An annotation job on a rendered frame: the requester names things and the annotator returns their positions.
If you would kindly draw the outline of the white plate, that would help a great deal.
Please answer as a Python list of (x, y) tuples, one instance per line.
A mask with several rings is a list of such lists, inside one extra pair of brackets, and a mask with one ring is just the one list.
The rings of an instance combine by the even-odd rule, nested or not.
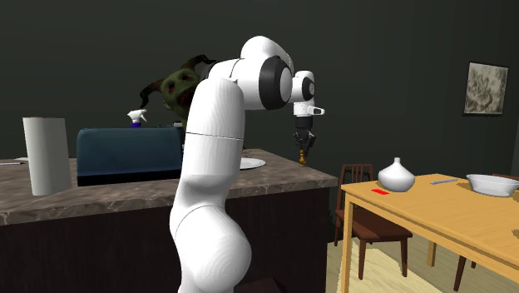
[(250, 157), (242, 157), (240, 160), (240, 170), (250, 170), (258, 167), (262, 167), (266, 164), (266, 161), (250, 158)]

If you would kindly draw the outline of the white round vase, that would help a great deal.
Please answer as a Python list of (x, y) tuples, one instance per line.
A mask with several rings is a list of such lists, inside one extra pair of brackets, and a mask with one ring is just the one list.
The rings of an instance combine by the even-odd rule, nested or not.
[(400, 157), (395, 157), (390, 166), (378, 173), (378, 181), (386, 190), (405, 192), (414, 185), (415, 176), (401, 164)]

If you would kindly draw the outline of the light wooden table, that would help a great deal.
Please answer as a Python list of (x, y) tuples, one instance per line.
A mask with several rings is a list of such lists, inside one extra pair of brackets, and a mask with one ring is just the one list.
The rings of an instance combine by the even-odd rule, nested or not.
[(380, 195), (376, 181), (344, 184), (341, 293), (348, 293), (353, 205), (361, 206), (519, 284), (519, 190), (510, 197), (472, 191), (467, 180), (442, 174), (417, 176), (406, 192)]

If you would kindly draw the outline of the white spray bottle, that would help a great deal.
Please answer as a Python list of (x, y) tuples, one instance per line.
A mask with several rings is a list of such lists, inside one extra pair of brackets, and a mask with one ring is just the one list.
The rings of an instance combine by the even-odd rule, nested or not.
[(142, 121), (146, 122), (146, 118), (144, 116), (146, 112), (146, 109), (129, 111), (127, 116), (131, 119), (131, 127), (140, 127)]

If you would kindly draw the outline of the dark blue box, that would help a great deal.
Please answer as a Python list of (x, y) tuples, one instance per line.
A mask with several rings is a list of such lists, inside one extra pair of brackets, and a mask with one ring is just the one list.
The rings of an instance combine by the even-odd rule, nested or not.
[(178, 179), (180, 127), (84, 128), (77, 135), (77, 185)]

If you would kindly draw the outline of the marble top kitchen island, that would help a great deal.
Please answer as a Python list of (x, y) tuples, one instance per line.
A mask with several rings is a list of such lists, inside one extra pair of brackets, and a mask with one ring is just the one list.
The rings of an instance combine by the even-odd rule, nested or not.
[[(241, 291), (325, 293), (329, 189), (335, 177), (267, 151), (225, 203), (252, 249)], [(31, 192), (27, 165), (0, 161), (0, 293), (176, 293), (169, 230), (175, 180)]]

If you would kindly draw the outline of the white bowl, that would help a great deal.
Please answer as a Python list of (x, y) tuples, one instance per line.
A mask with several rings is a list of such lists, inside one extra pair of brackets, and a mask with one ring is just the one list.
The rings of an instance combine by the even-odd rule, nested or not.
[(473, 191), (497, 197), (510, 197), (519, 188), (519, 181), (502, 176), (469, 174), (467, 180)]

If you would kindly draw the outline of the white paper towel roll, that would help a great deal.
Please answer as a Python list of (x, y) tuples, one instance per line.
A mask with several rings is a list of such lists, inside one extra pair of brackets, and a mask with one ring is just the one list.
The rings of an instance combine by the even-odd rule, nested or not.
[(22, 119), (32, 194), (48, 196), (72, 187), (64, 118)]

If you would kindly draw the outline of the grey wall picture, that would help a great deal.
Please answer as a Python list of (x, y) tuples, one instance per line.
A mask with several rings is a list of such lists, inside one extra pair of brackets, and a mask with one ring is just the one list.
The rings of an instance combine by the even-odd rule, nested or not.
[(498, 116), (503, 113), (507, 67), (470, 62), (464, 114)]

